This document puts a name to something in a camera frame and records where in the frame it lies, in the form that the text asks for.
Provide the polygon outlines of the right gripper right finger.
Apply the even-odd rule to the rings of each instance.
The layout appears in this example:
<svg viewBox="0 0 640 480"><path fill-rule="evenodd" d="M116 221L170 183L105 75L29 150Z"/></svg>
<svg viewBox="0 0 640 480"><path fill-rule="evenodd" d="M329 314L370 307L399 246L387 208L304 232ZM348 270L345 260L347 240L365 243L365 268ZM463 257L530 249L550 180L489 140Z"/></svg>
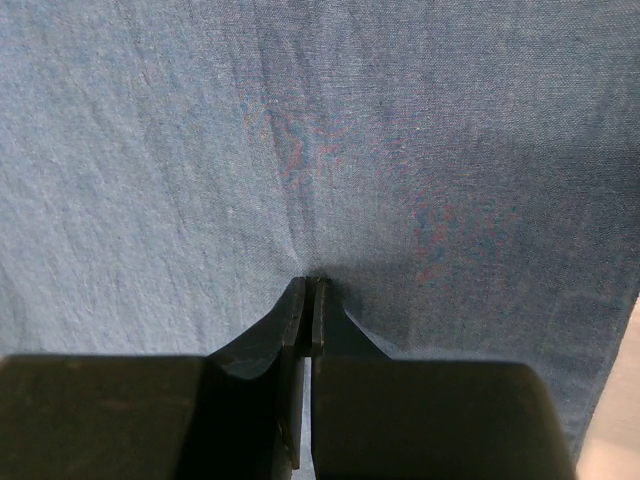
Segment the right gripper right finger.
<svg viewBox="0 0 640 480"><path fill-rule="evenodd" d="M501 361L394 360L327 280L311 330L311 449L319 479L572 479L541 378Z"/></svg>

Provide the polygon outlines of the blue cloth napkin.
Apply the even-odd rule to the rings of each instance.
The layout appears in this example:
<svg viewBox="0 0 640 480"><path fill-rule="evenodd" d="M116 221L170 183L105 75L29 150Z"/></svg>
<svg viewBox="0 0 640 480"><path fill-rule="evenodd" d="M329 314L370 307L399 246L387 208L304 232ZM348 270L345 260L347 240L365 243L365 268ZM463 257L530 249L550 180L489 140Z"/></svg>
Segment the blue cloth napkin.
<svg viewBox="0 0 640 480"><path fill-rule="evenodd" d="M578 454L639 292L635 1L5 1L1 351L207 353L295 276L531 364Z"/></svg>

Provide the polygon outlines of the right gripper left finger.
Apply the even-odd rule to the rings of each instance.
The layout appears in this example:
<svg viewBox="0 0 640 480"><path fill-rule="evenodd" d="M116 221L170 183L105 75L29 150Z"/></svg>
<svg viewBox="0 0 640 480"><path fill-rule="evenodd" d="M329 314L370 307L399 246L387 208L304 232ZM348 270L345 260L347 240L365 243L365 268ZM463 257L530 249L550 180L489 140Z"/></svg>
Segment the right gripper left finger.
<svg viewBox="0 0 640 480"><path fill-rule="evenodd" d="M300 464L306 282L207 356L1 361L5 479L287 479Z"/></svg>

